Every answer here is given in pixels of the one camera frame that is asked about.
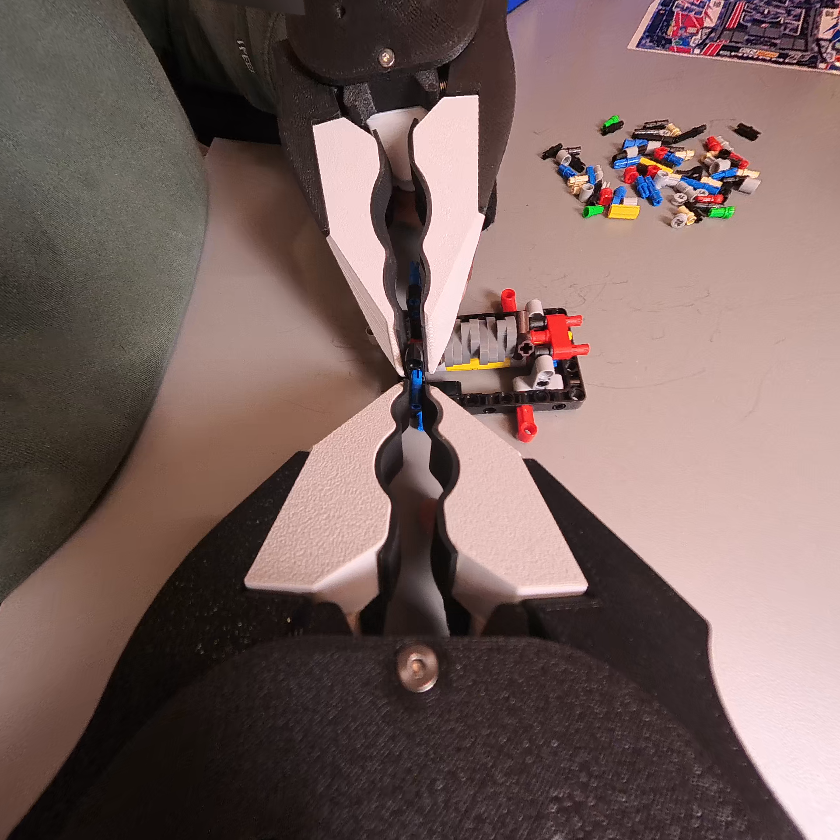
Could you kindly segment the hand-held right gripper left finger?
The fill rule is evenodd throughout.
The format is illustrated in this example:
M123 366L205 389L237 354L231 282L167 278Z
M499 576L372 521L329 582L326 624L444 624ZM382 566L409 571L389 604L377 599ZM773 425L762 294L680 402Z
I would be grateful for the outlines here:
M245 577L251 590L332 602L364 634L382 634L400 571L390 485L403 468L406 384L316 444Z

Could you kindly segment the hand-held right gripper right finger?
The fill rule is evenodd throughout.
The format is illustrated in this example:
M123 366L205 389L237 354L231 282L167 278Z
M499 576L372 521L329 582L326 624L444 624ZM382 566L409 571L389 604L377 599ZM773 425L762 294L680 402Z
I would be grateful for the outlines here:
M429 468L442 488L434 578L480 630L502 604L577 596L587 581L519 452L437 387L425 391Z

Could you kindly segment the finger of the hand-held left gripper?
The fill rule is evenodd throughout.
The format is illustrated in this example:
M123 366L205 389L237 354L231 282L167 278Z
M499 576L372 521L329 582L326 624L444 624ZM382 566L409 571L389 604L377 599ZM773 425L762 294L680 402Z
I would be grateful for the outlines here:
M391 168L382 144L346 118L312 128L329 224L328 243L396 372L404 376L396 258L385 225Z
M479 98L441 98L413 126L409 142L413 171L426 199L423 344L426 370L432 373L452 333L482 229Z

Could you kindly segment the black frame lego model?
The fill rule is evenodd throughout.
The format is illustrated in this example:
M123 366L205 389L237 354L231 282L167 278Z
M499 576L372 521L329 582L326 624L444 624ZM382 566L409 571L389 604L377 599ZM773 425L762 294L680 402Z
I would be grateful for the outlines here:
M422 365L424 385L432 384L472 414L509 413L516 417L523 443L538 432L538 411L576 408L585 399L580 358L587 343L574 341L580 315L546 308L531 299L522 307L513 289L500 293L500 310L456 317L442 360L432 373L424 371L421 345L421 268L408 269L402 310L407 329L403 369Z

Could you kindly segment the pile of lego pieces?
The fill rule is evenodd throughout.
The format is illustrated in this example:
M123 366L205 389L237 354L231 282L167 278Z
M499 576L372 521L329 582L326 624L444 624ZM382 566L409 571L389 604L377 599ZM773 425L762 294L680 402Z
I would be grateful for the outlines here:
M732 143L705 123L681 129L666 119L648 120L622 135L609 161L588 164L582 147L556 143L540 159L553 165L584 219L631 222L644 207L665 213L673 229L707 219L728 219L732 201L761 184L760 172Z

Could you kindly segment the person's left forearm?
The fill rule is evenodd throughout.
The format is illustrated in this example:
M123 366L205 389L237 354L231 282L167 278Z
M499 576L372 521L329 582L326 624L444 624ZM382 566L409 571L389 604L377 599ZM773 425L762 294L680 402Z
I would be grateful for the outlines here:
M169 73L198 140L280 142L272 50L286 19L258 7L166 2Z

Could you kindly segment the lego sticker sheet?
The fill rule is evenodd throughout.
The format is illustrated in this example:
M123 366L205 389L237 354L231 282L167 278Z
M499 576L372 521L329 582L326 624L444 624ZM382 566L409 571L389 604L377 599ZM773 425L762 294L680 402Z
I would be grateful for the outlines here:
M652 2L627 47L837 74L839 2Z

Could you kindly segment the person's green sweatshirt torso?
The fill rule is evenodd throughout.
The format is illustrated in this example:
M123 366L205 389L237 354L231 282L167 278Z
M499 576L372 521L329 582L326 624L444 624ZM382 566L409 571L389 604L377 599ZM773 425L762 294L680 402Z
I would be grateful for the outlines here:
M203 161L123 2L2 2L4 599L150 411L193 293Z

